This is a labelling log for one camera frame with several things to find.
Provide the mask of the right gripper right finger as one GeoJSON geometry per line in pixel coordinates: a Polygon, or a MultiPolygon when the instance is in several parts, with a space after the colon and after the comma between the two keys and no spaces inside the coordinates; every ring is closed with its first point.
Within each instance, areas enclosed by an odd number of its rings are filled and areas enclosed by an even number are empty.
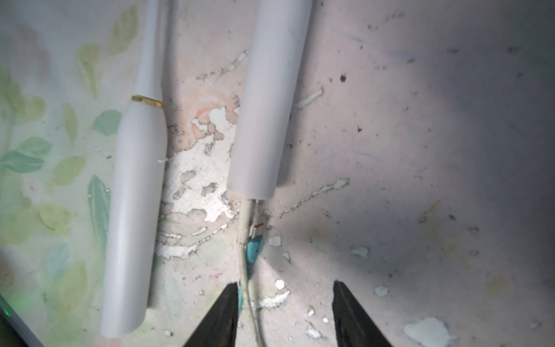
{"type": "Polygon", "coordinates": [[[392,347],[344,282],[333,284],[332,312],[338,347],[392,347]]]}

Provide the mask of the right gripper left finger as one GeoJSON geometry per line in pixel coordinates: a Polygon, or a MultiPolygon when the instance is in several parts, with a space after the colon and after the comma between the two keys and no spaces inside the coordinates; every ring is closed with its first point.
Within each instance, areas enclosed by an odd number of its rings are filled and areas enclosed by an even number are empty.
{"type": "Polygon", "coordinates": [[[184,347],[235,347],[238,325],[238,284],[229,283],[184,347]]]}

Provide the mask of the white electric toothbrush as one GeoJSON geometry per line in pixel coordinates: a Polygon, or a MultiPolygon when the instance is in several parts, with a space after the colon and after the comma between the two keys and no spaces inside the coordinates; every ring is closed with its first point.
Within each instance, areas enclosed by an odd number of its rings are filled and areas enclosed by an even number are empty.
{"type": "Polygon", "coordinates": [[[311,11],[311,1],[259,3],[227,183],[241,198],[275,193],[311,11]]]}
{"type": "Polygon", "coordinates": [[[117,133],[100,334],[121,338],[147,310],[168,133],[161,87],[160,2],[149,1],[137,82],[117,133]]]}

